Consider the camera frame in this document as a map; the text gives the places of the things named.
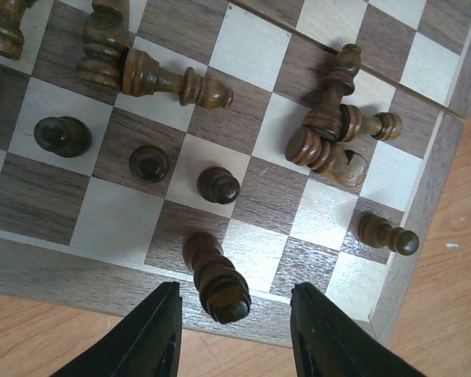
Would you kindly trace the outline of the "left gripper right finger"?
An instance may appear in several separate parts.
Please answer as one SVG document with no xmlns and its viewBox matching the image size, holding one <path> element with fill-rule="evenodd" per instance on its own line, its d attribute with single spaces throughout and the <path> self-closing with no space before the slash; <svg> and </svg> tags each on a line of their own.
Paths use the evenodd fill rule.
<svg viewBox="0 0 471 377">
<path fill-rule="evenodd" d="M 295 285 L 290 332 L 298 376 L 422 376 L 309 282 Z"/>
</svg>

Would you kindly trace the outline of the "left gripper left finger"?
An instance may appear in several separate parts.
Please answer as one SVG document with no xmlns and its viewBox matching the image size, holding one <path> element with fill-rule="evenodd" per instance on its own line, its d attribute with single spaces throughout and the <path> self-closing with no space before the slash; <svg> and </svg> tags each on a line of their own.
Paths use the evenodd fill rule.
<svg viewBox="0 0 471 377">
<path fill-rule="evenodd" d="M 182 332 L 178 282 L 160 284 L 55 376 L 176 376 Z"/>
</svg>

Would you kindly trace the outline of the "dark chess piece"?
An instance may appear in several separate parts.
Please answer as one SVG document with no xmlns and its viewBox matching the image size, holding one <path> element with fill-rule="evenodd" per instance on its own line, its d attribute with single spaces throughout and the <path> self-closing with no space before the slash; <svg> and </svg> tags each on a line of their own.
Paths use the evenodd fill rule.
<svg viewBox="0 0 471 377">
<path fill-rule="evenodd" d="M 184 263 L 193 273 L 203 309 L 220 324 L 236 322 L 250 313 L 248 284 L 232 262 L 223 255 L 217 238 L 195 232 L 182 248 Z"/>
</svg>

